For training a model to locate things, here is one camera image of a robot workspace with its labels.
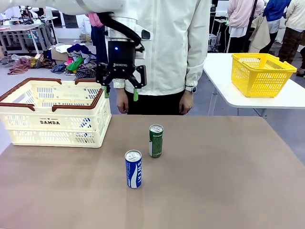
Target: yellow plastic basket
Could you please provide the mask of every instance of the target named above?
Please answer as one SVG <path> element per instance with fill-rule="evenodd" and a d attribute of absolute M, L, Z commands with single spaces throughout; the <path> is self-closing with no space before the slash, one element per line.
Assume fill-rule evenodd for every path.
<path fill-rule="evenodd" d="M 246 97 L 276 97 L 296 68 L 270 54 L 232 54 L 232 83 Z"/>

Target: wristwatch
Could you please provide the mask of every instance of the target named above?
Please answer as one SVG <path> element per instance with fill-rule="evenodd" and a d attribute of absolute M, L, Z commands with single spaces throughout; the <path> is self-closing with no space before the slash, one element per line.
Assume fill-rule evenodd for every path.
<path fill-rule="evenodd" d="M 192 93 L 192 94 L 195 94 L 196 91 L 197 91 L 197 87 L 185 86 L 185 89 L 186 89 L 187 91 L 189 91 L 190 93 Z"/>

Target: pink jacket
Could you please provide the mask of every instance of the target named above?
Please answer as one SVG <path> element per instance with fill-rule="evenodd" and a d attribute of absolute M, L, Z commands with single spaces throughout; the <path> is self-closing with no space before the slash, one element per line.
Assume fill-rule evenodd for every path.
<path fill-rule="evenodd" d="M 101 23 L 99 16 L 97 16 L 96 13 L 91 13 L 91 14 L 86 14 L 86 16 L 89 18 L 90 24 L 92 26 L 96 26 L 96 27 L 102 27 L 103 24 Z"/>
<path fill-rule="evenodd" d="M 231 27 L 244 28 L 249 24 L 254 0 L 229 0 L 228 16 Z M 258 0 L 254 17 L 264 11 L 264 0 Z"/>

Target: white plastic basket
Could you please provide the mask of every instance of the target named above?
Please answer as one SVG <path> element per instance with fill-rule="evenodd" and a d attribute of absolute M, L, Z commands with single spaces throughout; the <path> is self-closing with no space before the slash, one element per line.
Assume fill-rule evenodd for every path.
<path fill-rule="evenodd" d="M 99 148 L 111 112 L 94 80 L 28 78 L 0 96 L 0 119 L 14 145 Z"/>

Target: camouflage pants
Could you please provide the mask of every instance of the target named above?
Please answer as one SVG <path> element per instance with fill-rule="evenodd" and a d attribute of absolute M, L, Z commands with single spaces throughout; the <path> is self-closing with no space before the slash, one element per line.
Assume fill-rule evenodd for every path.
<path fill-rule="evenodd" d="M 283 45 L 278 54 L 280 61 L 287 61 L 288 63 L 292 63 L 297 49 L 301 43 L 303 34 L 304 32 L 298 32 L 288 27 L 286 28 L 285 35 L 283 38 Z"/>

